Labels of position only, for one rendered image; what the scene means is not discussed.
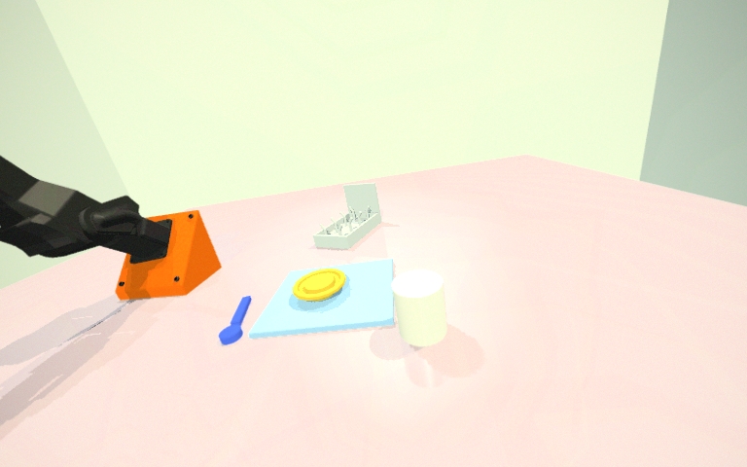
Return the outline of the yellow round plate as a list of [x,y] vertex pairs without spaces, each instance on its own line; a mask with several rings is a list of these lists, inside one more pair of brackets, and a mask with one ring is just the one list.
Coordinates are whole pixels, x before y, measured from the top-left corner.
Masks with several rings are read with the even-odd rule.
[[304,301],[326,300],[344,285],[345,280],[343,271],[339,269],[312,271],[295,283],[293,295]]

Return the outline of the white dish rack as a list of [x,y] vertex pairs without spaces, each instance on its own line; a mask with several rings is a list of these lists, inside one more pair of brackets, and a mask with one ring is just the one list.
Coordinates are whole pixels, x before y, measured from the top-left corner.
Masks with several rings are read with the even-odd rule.
[[375,183],[343,185],[348,213],[313,235],[315,247],[350,249],[381,220]]

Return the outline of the light blue flat mat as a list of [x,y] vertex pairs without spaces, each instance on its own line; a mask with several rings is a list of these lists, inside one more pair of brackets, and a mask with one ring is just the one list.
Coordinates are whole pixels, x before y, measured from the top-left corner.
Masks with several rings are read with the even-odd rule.
[[[319,269],[339,269],[346,280],[330,298],[299,300],[293,286]],[[290,271],[248,333],[249,339],[394,325],[393,259]]]

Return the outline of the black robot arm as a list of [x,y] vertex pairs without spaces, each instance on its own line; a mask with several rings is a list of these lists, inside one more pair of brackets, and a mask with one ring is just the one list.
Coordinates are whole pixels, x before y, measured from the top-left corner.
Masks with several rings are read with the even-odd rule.
[[149,220],[125,195],[100,202],[39,179],[0,155],[0,241],[28,257],[66,257],[97,246],[131,264],[165,258],[172,220]]

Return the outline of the blue spoon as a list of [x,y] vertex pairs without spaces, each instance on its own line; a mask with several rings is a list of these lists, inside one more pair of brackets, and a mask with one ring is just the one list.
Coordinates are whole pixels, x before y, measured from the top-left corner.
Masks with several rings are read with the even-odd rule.
[[231,326],[223,330],[220,335],[219,339],[222,343],[222,345],[230,345],[233,344],[242,337],[243,333],[240,328],[240,325],[243,321],[243,318],[245,316],[245,313],[248,309],[248,306],[251,303],[251,297],[243,297],[231,319]]

